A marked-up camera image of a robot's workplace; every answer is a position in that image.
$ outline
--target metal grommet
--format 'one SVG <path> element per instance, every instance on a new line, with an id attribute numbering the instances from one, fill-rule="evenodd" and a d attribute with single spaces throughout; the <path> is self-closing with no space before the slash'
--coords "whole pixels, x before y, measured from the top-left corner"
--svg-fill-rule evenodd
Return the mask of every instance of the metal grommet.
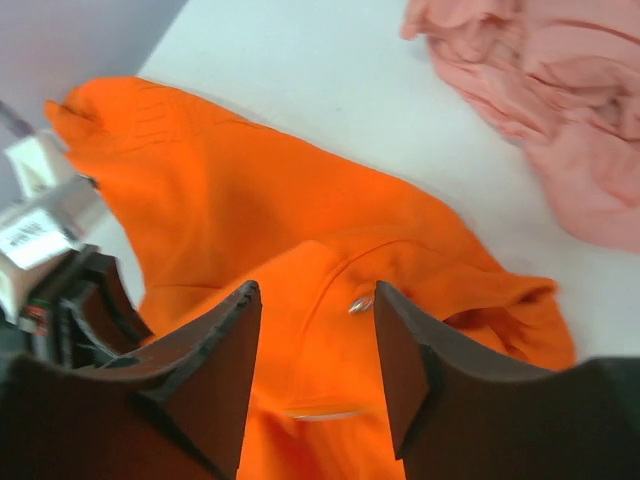
<path id="1" fill-rule="evenodd" d="M 371 307 L 373 307 L 372 296 L 360 297 L 355 302 L 353 302 L 353 304 L 351 305 L 351 308 L 349 308 L 349 313 L 351 315 L 354 315 L 356 313 L 366 312 Z"/>

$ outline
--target sticker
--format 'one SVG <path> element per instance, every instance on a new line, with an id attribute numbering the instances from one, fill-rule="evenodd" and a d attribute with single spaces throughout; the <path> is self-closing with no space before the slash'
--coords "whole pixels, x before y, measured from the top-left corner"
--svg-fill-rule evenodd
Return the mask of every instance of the sticker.
<path id="1" fill-rule="evenodd" d="M 73 247 L 49 212 L 39 208 L 0 229 L 0 252 L 28 270 Z"/>

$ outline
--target cable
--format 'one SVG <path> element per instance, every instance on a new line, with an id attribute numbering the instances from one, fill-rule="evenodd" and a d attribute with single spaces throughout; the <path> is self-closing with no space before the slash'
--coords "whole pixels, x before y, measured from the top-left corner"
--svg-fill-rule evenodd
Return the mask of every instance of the cable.
<path id="1" fill-rule="evenodd" d="M 2 100 L 0 100 L 0 125 L 13 133 L 19 140 L 36 133 L 36 130 L 29 122 Z"/>

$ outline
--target orange fabric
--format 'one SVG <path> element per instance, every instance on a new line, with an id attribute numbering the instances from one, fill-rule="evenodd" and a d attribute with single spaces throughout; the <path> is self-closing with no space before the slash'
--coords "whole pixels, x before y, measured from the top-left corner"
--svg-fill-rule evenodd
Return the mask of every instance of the orange fabric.
<path id="1" fill-rule="evenodd" d="M 403 478 L 373 314 L 348 313 L 377 280 L 497 351 L 554 369 L 574 360 L 553 282 L 505 272 L 401 180 L 136 78 L 92 81 L 46 110 L 127 231 L 158 336 L 259 282 L 241 479 Z"/>

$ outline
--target pink fabric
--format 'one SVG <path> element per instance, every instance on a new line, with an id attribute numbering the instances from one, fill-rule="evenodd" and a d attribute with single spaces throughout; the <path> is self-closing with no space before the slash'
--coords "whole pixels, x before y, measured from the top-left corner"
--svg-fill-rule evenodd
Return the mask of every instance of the pink fabric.
<path id="1" fill-rule="evenodd" d="M 563 226 L 640 252 L 640 0 L 410 0 L 439 75 L 517 137 Z"/>

